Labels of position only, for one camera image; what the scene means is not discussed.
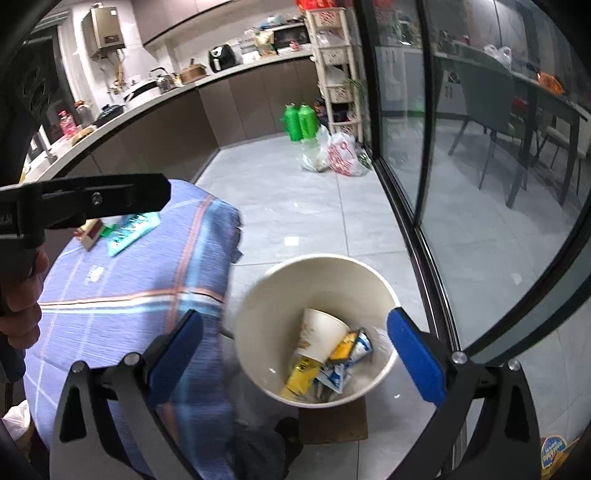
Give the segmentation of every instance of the blue rubber pad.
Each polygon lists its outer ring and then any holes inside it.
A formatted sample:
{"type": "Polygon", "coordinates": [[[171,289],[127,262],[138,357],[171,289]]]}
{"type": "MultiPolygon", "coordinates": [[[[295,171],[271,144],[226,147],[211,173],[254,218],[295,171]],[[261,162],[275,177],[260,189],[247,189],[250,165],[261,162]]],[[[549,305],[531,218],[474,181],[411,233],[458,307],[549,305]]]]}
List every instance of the blue rubber pad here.
{"type": "Polygon", "coordinates": [[[203,338],[203,319],[197,311],[172,338],[166,353],[148,373],[148,405],[166,403],[203,338]]]}
{"type": "Polygon", "coordinates": [[[445,376],[412,322],[402,308],[391,310],[387,321],[388,336],[423,400],[440,407],[446,396],[445,376]]]}

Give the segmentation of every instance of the orange package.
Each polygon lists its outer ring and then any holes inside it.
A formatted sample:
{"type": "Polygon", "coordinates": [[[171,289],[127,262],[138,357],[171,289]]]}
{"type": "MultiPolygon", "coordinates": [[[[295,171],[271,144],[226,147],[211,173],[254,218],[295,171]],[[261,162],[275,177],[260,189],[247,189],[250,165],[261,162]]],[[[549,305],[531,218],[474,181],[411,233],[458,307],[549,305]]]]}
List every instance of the orange package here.
{"type": "Polygon", "coordinates": [[[558,93],[559,95],[564,93],[564,89],[562,88],[560,82],[555,76],[550,75],[549,73],[540,72],[538,74],[538,82],[541,86],[551,90],[554,93],[558,93]]]}

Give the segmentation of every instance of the red and white plastic bag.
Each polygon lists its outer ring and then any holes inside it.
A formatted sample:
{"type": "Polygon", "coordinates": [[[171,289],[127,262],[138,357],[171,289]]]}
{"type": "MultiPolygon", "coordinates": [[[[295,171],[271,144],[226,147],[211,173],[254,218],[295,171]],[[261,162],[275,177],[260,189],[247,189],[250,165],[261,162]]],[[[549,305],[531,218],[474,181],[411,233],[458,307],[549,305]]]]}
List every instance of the red and white plastic bag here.
{"type": "Polygon", "coordinates": [[[330,168],[341,175],[360,177],[369,171],[357,158],[353,135],[344,132],[335,133],[330,137],[328,155],[330,168]]]}

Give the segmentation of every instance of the paper cup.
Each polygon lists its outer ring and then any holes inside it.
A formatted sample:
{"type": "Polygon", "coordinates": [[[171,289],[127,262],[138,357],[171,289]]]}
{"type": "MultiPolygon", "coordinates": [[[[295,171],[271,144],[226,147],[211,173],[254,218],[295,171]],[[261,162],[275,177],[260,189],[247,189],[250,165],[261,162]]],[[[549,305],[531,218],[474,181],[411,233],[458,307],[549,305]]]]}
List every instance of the paper cup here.
{"type": "Polygon", "coordinates": [[[304,309],[295,352],[323,364],[347,333],[349,327],[337,317],[318,310],[304,309]]]}

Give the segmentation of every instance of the white bucket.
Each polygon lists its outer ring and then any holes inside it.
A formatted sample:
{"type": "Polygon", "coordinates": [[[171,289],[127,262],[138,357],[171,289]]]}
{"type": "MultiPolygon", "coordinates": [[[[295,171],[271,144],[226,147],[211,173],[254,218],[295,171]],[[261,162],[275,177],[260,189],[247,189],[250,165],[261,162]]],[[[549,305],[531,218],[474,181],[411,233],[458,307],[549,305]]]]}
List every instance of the white bucket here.
{"type": "Polygon", "coordinates": [[[302,408],[328,408],[364,396],[392,369],[398,354],[386,332],[388,312],[400,302],[373,268],[342,255],[305,255],[273,267],[250,289],[236,314],[236,351],[242,369],[267,395],[302,408]],[[305,308],[326,312],[351,329],[364,327],[374,347],[355,366],[337,400],[311,403],[279,393],[291,373],[289,363],[305,308]]]}

